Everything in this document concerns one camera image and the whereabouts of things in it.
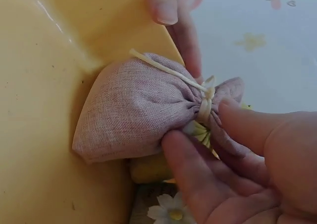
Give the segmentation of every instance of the yellow star print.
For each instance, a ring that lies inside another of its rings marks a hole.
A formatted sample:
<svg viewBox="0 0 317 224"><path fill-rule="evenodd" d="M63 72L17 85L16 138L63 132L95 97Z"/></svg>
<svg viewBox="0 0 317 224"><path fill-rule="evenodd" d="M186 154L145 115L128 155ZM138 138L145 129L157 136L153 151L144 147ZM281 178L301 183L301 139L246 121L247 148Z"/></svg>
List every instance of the yellow star print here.
<svg viewBox="0 0 317 224"><path fill-rule="evenodd" d="M252 52L256 48L264 47L266 45L264 34L253 35L248 32L243 35L243 38L243 40L237 41L234 44L237 46L244 46L244 49L247 52Z"/></svg>

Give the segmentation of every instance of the daisy print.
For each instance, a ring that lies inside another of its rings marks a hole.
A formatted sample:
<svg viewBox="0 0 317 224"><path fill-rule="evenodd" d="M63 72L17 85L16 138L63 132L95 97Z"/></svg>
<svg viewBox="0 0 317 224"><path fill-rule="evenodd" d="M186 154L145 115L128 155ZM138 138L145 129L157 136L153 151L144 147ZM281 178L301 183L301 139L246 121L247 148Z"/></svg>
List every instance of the daisy print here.
<svg viewBox="0 0 317 224"><path fill-rule="evenodd" d="M148 210L148 217L154 220L154 224L196 224L180 192L174 198L163 194L157 199L159 206L149 207Z"/></svg>

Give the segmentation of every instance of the yellow plastic container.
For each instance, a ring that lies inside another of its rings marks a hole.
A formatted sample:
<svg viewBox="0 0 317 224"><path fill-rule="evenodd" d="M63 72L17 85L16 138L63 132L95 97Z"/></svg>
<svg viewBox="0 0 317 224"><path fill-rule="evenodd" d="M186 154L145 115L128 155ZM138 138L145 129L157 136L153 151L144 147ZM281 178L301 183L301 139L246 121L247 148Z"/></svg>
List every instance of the yellow plastic container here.
<svg viewBox="0 0 317 224"><path fill-rule="evenodd" d="M70 149L98 72L131 48L181 58L144 0L0 0L0 223L125 223L123 161Z"/></svg>

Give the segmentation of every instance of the gathered fabric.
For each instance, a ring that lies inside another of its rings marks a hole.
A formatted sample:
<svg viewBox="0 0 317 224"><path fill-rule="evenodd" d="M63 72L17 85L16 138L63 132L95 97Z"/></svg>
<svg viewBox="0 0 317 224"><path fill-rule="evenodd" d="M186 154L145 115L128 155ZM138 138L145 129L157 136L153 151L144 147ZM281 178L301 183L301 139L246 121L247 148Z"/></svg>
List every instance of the gathered fabric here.
<svg viewBox="0 0 317 224"><path fill-rule="evenodd" d="M103 69L80 114L72 148L86 162L153 155L170 130L191 121L204 124L225 150L241 146L221 128L222 98L241 102L244 83L233 78L214 86L214 76L199 85L181 64L156 54L140 54Z"/></svg>

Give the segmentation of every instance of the drawstring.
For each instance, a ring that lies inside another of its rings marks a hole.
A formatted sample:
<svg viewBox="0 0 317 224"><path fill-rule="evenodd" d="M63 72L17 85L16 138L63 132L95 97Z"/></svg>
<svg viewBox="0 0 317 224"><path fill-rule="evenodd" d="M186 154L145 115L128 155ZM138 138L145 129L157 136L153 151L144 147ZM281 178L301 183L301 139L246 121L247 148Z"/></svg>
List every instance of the drawstring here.
<svg viewBox="0 0 317 224"><path fill-rule="evenodd" d="M199 89L202 92L202 104L199 108L198 116L197 116L197 121L202 122L203 124L208 124L209 116L211 113L211 100L214 97L215 93L215 88L214 88L214 83L215 83L215 77L211 76L208 78L202 85L198 84L197 82L194 82L187 78L186 76L182 75L181 73L178 73L177 71L174 71L170 68L165 67L164 65L150 59L149 57L138 53L136 50L131 49L130 54L135 56L136 58L139 58L146 63L152 65L153 67L160 69L166 73L175 75L176 77L180 78L183 80L185 83L190 84L191 86Z"/></svg>

